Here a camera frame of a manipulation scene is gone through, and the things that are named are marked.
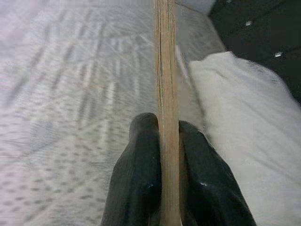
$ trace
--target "black panel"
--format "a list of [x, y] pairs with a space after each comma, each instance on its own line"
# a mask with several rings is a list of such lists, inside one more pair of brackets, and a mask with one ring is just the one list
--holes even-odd
[[244, 26], [246, 21], [254, 20], [271, 11], [284, 0], [232, 0], [226, 4], [225, 2], [226, 0], [218, 1], [210, 16], [222, 38]]
[[301, 103], [301, 48], [259, 63], [276, 72], [287, 84], [293, 97]]
[[223, 42], [238, 57], [252, 61], [301, 46], [301, 0], [287, 0]]

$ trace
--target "wood grain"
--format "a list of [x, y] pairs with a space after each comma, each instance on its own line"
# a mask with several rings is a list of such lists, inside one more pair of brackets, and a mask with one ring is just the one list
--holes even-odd
[[155, 67], [162, 169], [161, 226], [180, 226], [179, 112], [174, 0], [154, 0]]

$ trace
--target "wooden stick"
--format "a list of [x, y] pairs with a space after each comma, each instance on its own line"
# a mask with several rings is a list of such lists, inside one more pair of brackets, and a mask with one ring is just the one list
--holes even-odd
[[161, 226], [180, 226], [179, 117], [175, 73], [174, 0], [154, 0], [155, 61], [160, 133]]

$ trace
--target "gray patterned fabric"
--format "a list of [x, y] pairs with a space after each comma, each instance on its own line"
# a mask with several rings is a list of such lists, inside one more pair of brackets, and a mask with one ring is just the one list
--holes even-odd
[[[0, 0], [0, 226], [97, 226], [130, 121], [157, 111], [150, 0]], [[178, 10], [186, 61], [223, 51]], [[202, 127], [180, 82], [181, 118]]]

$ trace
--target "white fluffy cloth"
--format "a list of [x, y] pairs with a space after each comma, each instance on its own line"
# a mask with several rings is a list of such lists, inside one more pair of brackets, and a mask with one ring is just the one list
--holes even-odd
[[271, 70], [212, 54], [190, 63], [207, 134], [258, 226], [301, 225], [301, 109]]

